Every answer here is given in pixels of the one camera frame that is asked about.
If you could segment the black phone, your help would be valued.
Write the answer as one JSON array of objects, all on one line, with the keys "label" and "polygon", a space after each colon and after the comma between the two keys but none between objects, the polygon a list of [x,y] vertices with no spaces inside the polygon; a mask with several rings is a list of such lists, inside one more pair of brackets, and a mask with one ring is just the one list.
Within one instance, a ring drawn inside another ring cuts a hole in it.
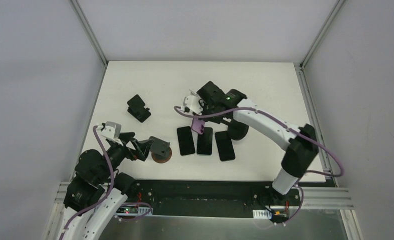
[{"label": "black phone", "polygon": [[222,162],[235,160],[235,151],[227,131],[215,133],[215,140],[218,149],[219,158]]},{"label": "black phone", "polygon": [[181,156],[192,155],[196,152],[190,126],[177,128],[177,137]]}]

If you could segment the black round disc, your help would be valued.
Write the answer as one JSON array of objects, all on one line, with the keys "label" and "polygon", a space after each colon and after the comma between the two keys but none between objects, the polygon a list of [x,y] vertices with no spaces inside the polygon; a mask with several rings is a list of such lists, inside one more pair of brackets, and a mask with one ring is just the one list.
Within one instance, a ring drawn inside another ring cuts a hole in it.
[{"label": "black round disc", "polygon": [[230,138],[235,141],[243,139],[247,135],[248,130],[248,125],[238,121],[231,121],[227,127]]}]

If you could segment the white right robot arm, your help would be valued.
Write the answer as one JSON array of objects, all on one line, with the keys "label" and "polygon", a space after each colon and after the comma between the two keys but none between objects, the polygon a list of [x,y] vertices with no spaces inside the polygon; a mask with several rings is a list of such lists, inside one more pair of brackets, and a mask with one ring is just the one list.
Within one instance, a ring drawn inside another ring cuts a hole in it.
[{"label": "white right robot arm", "polygon": [[252,128],[285,151],[281,170],[268,196],[275,205],[287,201],[288,192],[303,177],[319,153],[314,127],[309,124],[297,126],[280,120],[261,110],[244,93],[236,89],[225,93],[211,81],[201,87],[196,95],[203,105],[200,115],[207,116],[206,121],[221,123],[224,118],[230,120],[228,127],[238,130],[232,139],[244,138],[248,129]]}]

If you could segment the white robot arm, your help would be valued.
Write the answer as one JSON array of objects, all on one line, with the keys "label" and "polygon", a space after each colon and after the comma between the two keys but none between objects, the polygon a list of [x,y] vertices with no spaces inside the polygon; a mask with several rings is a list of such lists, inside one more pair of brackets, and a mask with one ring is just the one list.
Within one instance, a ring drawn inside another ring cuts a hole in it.
[{"label": "white robot arm", "polygon": [[129,195],[135,179],[114,175],[98,150],[83,152],[67,187],[58,240],[97,240]]}]

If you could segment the dark phone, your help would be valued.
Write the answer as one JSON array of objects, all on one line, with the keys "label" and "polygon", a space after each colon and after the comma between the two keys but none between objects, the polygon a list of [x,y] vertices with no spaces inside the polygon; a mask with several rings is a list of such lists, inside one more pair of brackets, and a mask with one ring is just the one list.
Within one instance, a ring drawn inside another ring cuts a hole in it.
[{"label": "dark phone", "polygon": [[197,137],[196,153],[200,156],[212,155],[213,128],[205,127],[202,134]]}]

